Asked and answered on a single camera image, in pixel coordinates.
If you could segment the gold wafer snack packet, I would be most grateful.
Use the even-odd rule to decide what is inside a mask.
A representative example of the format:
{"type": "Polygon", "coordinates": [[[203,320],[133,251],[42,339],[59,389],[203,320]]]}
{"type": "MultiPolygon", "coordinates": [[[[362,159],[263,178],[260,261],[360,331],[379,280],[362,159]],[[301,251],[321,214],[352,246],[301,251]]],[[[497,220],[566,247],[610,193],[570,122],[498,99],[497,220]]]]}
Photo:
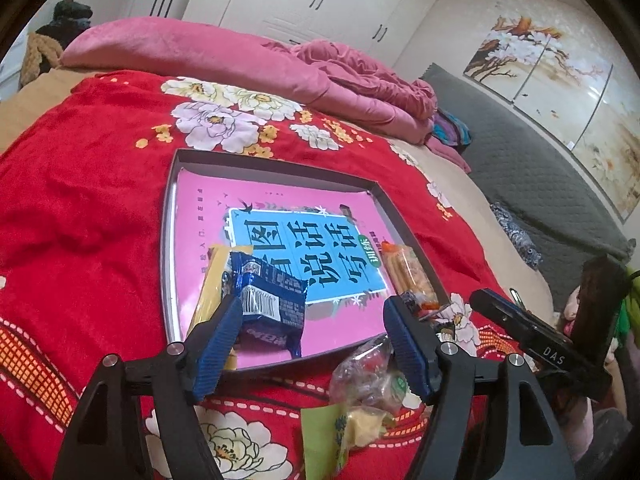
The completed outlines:
{"type": "Polygon", "coordinates": [[[231,294],[231,286],[233,284],[232,252],[240,252],[250,256],[253,253],[253,247],[228,247],[217,244],[209,247],[208,267],[186,336],[191,337],[191,334],[198,326],[210,321],[222,302],[231,294]]]}

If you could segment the blue cookie snack packet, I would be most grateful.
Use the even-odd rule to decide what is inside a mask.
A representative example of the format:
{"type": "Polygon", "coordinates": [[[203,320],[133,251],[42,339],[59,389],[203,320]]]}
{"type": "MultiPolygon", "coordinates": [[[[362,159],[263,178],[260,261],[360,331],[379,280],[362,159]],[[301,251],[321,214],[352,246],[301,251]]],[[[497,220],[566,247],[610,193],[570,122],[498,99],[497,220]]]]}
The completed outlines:
{"type": "Polygon", "coordinates": [[[308,282],[245,252],[229,255],[229,273],[229,292],[242,310],[239,359],[247,366],[299,359],[308,282]]]}

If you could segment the clear red candy packet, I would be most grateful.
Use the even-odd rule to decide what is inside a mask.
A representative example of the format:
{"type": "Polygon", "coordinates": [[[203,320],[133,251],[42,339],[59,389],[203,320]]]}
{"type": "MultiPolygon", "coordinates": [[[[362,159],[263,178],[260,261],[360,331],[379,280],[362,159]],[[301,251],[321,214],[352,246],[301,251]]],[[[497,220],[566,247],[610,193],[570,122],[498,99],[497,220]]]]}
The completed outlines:
{"type": "Polygon", "coordinates": [[[333,371],[329,398],[334,404],[363,405],[396,415],[407,390],[390,338],[381,335],[362,344],[333,371]]]}

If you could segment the orange cracker packet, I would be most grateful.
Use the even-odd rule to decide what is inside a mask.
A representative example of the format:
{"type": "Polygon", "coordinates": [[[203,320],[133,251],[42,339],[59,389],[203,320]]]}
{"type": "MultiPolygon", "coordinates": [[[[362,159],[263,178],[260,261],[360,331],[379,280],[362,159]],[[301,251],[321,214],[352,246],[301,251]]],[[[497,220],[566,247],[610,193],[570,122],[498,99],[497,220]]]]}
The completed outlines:
{"type": "Polygon", "coordinates": [[[398,295],[406,290],[424,292],[424,294],[431,292],[436,295],[424,267],[410,246],[393,244],[383,240],[381,258],[385,271],[398,295]]]}

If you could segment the green egg roll packet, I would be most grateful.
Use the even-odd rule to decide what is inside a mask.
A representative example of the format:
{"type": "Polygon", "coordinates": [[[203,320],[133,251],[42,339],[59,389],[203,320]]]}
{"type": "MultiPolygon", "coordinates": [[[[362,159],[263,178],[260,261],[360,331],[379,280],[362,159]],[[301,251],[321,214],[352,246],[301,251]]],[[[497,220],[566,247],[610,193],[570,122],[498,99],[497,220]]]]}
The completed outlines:
{"type": "Polygon", "coordinates": [[[389,412],[364,405],[331,404],[303,408],[300,429],[307,479],[335,479],[349,453],[375,443],[393,425],[389,412]]]}

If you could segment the dark brown chocolate packet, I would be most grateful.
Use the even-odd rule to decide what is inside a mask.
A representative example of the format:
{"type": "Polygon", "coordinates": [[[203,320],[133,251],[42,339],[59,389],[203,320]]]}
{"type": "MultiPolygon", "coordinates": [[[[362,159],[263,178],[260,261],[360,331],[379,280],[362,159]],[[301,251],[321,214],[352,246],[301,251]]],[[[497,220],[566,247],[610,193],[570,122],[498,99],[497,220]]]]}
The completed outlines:
{"type": "Polygon", "coordinates": [[[431,292],[424,294],[424,292],[406,290],[400,294],[400,298],[412,315],[415,318],[420,318],[420,320],[422,320],[422,318],[430,318],[440,309],[437,296],[431,292]]]}

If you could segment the grey padded headboard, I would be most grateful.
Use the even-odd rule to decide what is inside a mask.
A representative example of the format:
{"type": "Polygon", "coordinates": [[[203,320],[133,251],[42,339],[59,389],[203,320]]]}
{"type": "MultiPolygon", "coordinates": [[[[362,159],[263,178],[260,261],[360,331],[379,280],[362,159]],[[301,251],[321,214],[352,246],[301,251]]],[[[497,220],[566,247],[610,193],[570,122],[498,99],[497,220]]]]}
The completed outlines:
{"type": "Polygon", "coordinates": [[[555,310],[564,309],[587,260],[603,254],[631,260],[637,242],[623,234],[577,169],[534,128],[435,63],[422,79],[435,90],[438,105],[469,127],[471,144],[462,157],[471,179],[533,240],[555,310]]]}

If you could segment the grey patterned cloth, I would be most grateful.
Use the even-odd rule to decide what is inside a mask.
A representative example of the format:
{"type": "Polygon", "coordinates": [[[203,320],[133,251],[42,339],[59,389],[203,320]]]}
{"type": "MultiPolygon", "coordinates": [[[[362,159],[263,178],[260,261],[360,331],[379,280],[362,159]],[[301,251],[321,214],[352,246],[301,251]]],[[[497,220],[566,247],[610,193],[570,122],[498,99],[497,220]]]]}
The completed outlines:
{"type": "Polygon", "coordinates": [[[538,270],[542,263],[542,255],[529,234],[518,224],[514,215],[505,206],[500,203],[491,203],[489,207],[518,255],[530,268],[538,270]]]}

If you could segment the red floral blanket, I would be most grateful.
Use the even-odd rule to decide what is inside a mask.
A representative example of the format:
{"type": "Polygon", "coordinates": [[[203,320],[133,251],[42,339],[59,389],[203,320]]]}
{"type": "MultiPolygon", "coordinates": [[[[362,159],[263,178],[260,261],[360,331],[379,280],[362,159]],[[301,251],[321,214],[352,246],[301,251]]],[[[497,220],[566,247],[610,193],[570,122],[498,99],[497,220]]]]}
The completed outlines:
{"type": "Polygon", "coordinates": [[[47,479],[99,359],[163,348],[160,214],[175,151],[287,160],[378,182],[470,326],[485,358],[513,348],[472,312],[499,284],[486,248],[414,146],[298,101],[134,70],[69,73],[60,104],[1,157],[1,439],[47,479]]]}

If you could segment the blue purple clothes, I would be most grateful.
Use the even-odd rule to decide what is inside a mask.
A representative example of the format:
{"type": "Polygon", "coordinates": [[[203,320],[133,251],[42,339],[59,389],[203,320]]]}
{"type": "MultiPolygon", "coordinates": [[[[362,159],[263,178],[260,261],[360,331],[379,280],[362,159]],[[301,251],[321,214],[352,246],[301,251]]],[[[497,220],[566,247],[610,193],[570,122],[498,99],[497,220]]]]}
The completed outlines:
{"type": "Polygon", "coordinates": [[[433,136],[450,148],[462,152],[472,142],[470,129],[462,120],[439,108],[433,118],[433,136]]]}

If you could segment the pink quilt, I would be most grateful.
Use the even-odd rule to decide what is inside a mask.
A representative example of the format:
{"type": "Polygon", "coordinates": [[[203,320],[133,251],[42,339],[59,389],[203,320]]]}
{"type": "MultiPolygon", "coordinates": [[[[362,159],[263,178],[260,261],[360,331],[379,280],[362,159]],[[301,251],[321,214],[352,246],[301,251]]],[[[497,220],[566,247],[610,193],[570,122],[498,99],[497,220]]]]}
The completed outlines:
{"type": "Polygon", "coordinates": [[[123,18],[94,26],[64,50],[66,68],[142,70],[234,84],[305,104],[371,132],[426,145],[464,172],[453,148],[433,136],[435,90],[408,82],[355,48],[325,39],[286,46],[214,25],[173,18],[123,18]]]}

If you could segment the brown fuzzy blanket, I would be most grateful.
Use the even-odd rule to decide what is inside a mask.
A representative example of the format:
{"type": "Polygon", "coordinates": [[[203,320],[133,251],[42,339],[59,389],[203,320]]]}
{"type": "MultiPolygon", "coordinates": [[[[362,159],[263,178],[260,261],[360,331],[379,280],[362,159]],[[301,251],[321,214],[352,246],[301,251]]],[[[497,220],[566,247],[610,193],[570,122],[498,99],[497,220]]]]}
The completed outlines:
{"type": "Polygon", "coordinates": [[[51,68],[60,65],[63,48],[54,38],[30,32],[27,35],[26,51],[20,73],[20,86],[25,87],[35,81],[42,73],[42,63],[51,68]]]}

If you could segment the black clothes pile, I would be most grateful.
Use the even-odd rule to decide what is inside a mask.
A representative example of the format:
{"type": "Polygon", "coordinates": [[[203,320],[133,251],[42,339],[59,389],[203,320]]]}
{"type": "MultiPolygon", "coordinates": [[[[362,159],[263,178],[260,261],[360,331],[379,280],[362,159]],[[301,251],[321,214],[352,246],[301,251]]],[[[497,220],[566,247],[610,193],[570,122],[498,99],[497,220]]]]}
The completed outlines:
{"type": "Polygon", "coordinates": [[[91,27],[93,10],[76,0],[61,0],[54,9],[52,20],[36,30],[41,36],[56,40],[66,49],[79,35],[91,27]]]}

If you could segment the floral wall painting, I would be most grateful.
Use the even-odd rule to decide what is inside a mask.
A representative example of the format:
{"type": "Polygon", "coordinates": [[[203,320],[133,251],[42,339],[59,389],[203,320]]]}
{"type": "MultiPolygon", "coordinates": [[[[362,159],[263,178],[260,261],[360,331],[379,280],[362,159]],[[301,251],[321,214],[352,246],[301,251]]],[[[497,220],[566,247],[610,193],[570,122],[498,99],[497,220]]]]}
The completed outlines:
{"type": "Polygon", "coordinates": [[[622,220],[639,205],[639,89],[594,47],[500,15],[463,75],[571,152],[622,220]]]}

